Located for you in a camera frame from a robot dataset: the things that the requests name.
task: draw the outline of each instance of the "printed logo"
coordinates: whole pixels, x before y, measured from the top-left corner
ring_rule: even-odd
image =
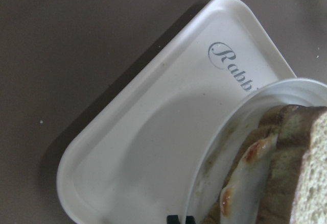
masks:
[[[208,49],[209,60],[218,69],[228,70],[234,79],[240,84],[243,90],[250,91],[252,89],[252,80],[246,79],[246,71],[239,70],[236,61],[236,54],[227,44],[215,42]]]

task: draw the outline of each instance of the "white tray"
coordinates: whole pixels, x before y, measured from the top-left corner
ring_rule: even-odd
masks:
[[[77,223],[184,223],[217,128],[252,91],[293,77],[244,3],[212,0],[66,149],[64,210]]]

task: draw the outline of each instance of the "black object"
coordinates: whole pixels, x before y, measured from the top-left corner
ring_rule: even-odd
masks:
[[[178,215],[168,215],[167,224],[180,224]],[[193,216],[187,216],[185,224],[196,224]]]

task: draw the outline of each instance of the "brown table surface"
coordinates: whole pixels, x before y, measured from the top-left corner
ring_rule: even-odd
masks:
[[[0,222],[73,223],[71,140],[209,0],[0,0]],[[299,77],[327,83],[327,0],[242,0]]]

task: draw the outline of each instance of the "sandwich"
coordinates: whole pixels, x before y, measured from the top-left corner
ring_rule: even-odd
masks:
[[[326,224],[327,107],[269,109],[203,224]]]

